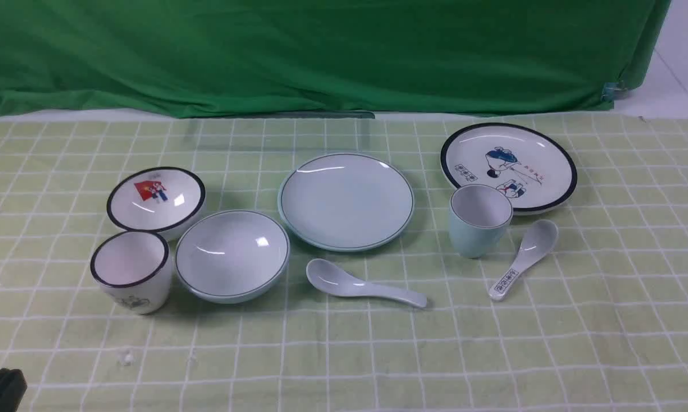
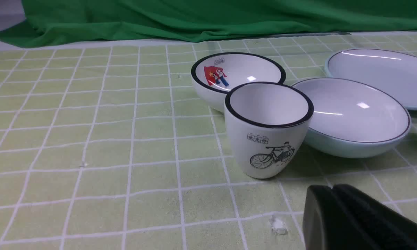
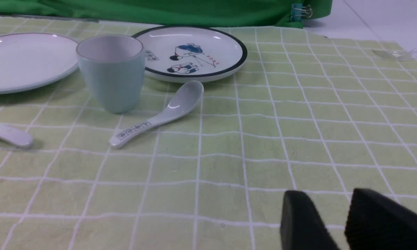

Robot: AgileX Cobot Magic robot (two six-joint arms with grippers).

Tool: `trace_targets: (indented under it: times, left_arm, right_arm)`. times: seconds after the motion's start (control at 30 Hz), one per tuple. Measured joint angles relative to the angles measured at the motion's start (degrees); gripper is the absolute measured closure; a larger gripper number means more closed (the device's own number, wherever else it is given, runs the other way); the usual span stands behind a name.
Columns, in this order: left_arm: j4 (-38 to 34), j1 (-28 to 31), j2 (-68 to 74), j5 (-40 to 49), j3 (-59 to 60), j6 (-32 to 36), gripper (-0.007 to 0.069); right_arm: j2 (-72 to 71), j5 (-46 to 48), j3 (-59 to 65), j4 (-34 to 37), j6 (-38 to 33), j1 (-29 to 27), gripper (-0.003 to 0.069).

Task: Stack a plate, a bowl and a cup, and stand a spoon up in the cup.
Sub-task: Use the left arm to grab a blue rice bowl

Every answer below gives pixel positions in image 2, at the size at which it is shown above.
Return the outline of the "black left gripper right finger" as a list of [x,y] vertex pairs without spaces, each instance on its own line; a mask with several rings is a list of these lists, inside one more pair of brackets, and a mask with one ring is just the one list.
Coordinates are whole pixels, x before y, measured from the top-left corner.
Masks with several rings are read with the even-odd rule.
[[417,223],[351,185],[333,190],[380,249],[417,250]]

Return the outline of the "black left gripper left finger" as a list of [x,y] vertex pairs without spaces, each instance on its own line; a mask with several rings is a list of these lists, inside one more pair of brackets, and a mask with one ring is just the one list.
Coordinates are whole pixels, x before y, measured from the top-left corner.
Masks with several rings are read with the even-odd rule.
[[367,250],[361,227],[332,188],[307,188],[303,215],[303,235],[307,250]]

